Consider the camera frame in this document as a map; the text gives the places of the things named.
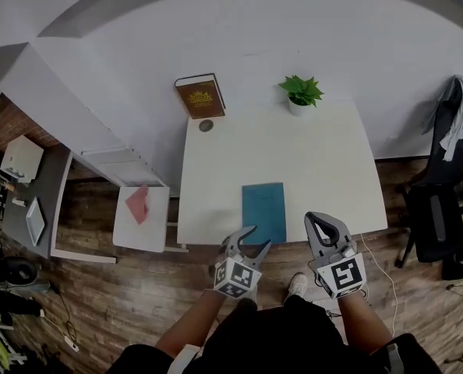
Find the white flower pot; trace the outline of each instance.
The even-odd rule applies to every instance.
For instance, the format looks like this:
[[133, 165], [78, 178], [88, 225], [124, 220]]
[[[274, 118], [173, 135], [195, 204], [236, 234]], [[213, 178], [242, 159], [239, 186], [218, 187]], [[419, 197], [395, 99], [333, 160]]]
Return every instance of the white flower pot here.
[[313, 109], [313, 107], [311, 105], [297, 105], [296, 103], [293, 103], [292, 100], [289, 98], [288, 109], [291, 110], [291, 113], [294, 116], [302, 117], [306, 116]]

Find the black sleeve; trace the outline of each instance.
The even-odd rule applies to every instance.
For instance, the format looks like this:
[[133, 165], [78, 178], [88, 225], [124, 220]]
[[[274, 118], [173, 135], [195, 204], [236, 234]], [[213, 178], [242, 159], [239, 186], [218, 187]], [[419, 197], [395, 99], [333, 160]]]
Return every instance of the black sleeve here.
[[150, 373], [166, 373], [173, 362], [173, 358], [163, 351], [148, 345], [128, 346], [122, 355], [107, 371], [108, 374], [127, 374], [131, 372], [145, 372], [143, 367], [150, 367]]
[[396, 353], [394, 353], [394, 357], [390, 356], [392, 349], [396, 349], [398, 352], [398, 361], [401, 360], [405, 373], [412, 374], [417, 372], [422, 374], [427, 372], [428, 374], [441, 374], [434, 360], [422, 349], [415, 337], [410, 333], [405, 333], [394, 338], [389, 344], [372, 354], [370, 359], [373, 361], [373, 364], [378, 367], [385, 367], [390, 372], [391, 362], [396, 362], [397, 357]]

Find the potted plant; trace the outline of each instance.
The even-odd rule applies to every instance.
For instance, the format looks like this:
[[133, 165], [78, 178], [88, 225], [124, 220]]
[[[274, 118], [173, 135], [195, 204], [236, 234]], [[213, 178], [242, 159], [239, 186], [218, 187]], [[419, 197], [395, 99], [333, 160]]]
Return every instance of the potted plant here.
[[288, 107], [293, 115], [305, 115], [309, 111], [311, 104], [316, 107], [316, 100], [321, 100], [323, 94], [316, 87], [317, 84], [318, 82], [315, 82], [314, 78], [302, 80], [294, 75], [292, 78], [286, 76], [285, 81], [278, 85], [287, 90]]

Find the green plant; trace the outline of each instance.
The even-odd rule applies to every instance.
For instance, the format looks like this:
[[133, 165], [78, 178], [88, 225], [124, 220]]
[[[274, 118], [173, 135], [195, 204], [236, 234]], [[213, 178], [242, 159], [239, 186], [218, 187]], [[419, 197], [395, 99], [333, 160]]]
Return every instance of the green plant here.
[[280, 83], [282, 89], [287, 90], [287, 96], [290, 100], [297, 105], [311, 105], [316, 107], [316, 100], [321, 100], [323, 94], [316, 85], [315, 78], [302, 80], [296, 75], [292, 78], [285, 77], [285, 81]]

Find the blue notebook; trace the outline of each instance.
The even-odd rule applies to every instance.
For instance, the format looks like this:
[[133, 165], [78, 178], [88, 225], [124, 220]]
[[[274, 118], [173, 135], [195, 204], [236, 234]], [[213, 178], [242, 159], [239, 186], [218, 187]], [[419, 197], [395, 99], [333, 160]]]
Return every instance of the blue notebook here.
[[242, 226], [257, 226], [244, 240], [246, 245], [287, 241], [284, 183], [244, 185], [242, 187]]

